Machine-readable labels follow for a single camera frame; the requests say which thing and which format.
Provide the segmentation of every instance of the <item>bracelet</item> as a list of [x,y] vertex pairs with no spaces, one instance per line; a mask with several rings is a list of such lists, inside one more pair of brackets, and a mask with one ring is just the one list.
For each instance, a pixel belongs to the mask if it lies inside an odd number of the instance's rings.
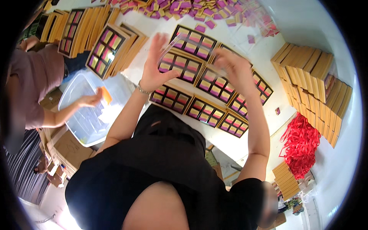
[[142,87],[141,87],[141,81],[139,80],[139,82],[138,82],[138,90],[141,92],[141,93],[143,93],[143,94],[146,94],[146,95],[150,95],[151,93],[153,93],[154,91],[151,91],[151,92],[147,92],[147,91],[144,91],[143,89],[142,89]]

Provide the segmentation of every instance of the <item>red string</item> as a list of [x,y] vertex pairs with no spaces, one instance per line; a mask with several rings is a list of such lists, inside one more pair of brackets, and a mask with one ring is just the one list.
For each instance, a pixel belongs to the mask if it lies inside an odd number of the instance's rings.
[[299,112],[290,124],[287,125],[285,133],[282,135],[280,141],[284,144],[286,164],[289,166],[291,173],[295,179],[304,178],[304,175],[316,162],[315,151],[319,145],[321,134],[317,129],[313,128],[308,120]]

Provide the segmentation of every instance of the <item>stacked boxes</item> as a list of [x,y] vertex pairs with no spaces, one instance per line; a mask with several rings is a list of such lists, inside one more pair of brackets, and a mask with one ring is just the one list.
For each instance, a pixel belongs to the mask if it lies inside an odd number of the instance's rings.
[[285,43],[271,63],[290,105],[335,148],[353,90],[337,79],[333,55]]

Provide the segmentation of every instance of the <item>plastic bin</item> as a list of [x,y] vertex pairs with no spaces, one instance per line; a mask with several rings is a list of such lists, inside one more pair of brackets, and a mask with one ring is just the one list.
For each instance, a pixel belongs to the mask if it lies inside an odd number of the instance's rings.
[[109,105],[102,99],[95,107],[82,107],[66,121],[67,127],[83,146],[90,147],[106,139],[111,125],[132,94],[126,81],[121,75],[102,81],[92,72],[81,70],[68,84],[60,99],[59,110],[83,95],[94,95],[102,86],[112,98]]

